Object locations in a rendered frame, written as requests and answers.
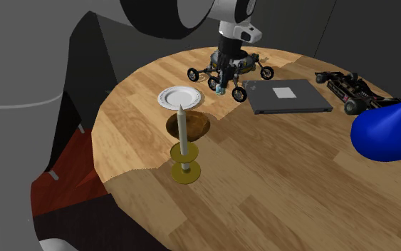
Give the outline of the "six-wheeled toy rover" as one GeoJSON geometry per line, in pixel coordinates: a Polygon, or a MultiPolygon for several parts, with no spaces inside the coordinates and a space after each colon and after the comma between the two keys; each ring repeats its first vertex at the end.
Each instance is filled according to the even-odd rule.
{"type": "Polygon", "coordinates": [[[271,80],[274,77],[274,70],[270,66],[263,66],[260,62],[259,55],[257,53],[248,54],[245,50],[244,57],[241,59],[230,60],[226,70],[218,69],[217,57],[218,49],[211,54],[209,65],[202,69],[197,70],[195,68],[189,68],[187,70],[187,77],[192,82],[199,80],[200,73],[208,75],[207,84],[208,87],[215,92],[217,86],[221,86],[225,89],[229,81],[232,81],[234,88],[231,91],[231,96],[236,102],[242,103],[247,99],[247,93],[244,87],[238,85],[240,75],[255,71],[256,66],[260,66],[260,76],[264,80],[271,80]]]}

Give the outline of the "white plate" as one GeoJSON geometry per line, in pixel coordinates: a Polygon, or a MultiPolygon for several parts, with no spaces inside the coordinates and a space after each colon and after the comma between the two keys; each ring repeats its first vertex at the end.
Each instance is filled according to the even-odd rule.
{"type": "Polygon", "coordinates": [[[184,110],[197,106],[202,99],[201,93],[189,86],[173,86],[163,90],[157,97],[158,103],[171,111],[177,111],[179,107],[184,110]]]}

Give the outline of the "closed grey laptop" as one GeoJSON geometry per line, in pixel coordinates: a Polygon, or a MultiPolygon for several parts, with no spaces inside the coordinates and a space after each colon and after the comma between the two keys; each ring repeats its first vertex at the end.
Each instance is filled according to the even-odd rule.
{"type": "Polygon", "coordinates": [[[306,79],[244,81],[255,115],[331,112],[333,107],[306,79]]]}

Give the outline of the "brown wooden bowl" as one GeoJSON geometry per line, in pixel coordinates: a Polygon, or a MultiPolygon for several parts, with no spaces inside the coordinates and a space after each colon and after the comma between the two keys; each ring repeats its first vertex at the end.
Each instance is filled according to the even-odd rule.
{"type": "MultiPolygon", "coordinates": [[[[187,140],[195,142],[204,136],[210,129],[209,118],[205,113],[198,111],[185,111],[186,113],[186,128],[187,140]]],[[[179,138],[177,114],[170,116],[166,122],[167,132],[174,138],[179,138]]]]}

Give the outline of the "white candle on brass holder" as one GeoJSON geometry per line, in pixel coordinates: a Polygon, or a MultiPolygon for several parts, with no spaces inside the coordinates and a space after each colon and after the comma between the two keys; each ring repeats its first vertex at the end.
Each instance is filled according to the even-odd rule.
{"type": "Polygon", "coordinates": [[[177,125],[179,142],[170,150],[170,156],[175,162],[171,169],[171,176],[179,184],[195,182],[201,174],[199,163],[195,160],[199,155],[198,147],[187,140],[186,112],[182,106],[177,111],[177,125]]]}

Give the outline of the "black toy race car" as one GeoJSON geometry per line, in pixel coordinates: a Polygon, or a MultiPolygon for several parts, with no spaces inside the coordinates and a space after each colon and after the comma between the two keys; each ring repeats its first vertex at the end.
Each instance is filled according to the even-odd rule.
{"type": "Polygon", "coordinates": [[[315,72],[316,83],[326,86],[344,102],[347,115],[359,115],[366,110],[392,106],[401,102],[400,98],[386,98],[374,93],[357,73],[348,74],[331,71],[315,72]]]}

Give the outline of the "round wooden table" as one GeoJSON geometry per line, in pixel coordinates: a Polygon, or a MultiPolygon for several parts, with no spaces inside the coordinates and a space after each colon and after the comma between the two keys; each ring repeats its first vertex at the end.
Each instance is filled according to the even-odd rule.
{"type": "Polygon", "coordinates": [[[92,130],[94,166],[134,221],[171,251],[401,251],[401,161],[378,163],[350,142],[353,122],[325,86],[330,113],[255,115],[194,87],[211,122],[197,141],[201,175],[171,174],[175,139],[161,91],[186,86],[210,48],[159,58],[119,83],[92,130]]]}

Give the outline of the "dark furniture with grey legs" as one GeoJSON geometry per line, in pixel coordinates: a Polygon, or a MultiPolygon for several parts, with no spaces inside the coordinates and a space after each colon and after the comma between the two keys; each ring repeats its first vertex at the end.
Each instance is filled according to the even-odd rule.
{"type": "Polygon", "coordinates": [[[45,169],[54,180],[59,177],[53,167],[73,134],[93,128],[100,105],[116,84],[98,15],[89,11],[70,37],[65,86],[51,156],[45,169]]]}

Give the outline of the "blue vase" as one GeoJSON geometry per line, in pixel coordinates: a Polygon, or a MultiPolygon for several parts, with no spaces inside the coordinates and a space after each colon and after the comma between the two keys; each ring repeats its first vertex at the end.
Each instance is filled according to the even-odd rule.
{"type": "Polygon", "coordinates": [[[401,160],[401,102],[361,113],[352,123],[350,139],[370,160],[401,160]]]}

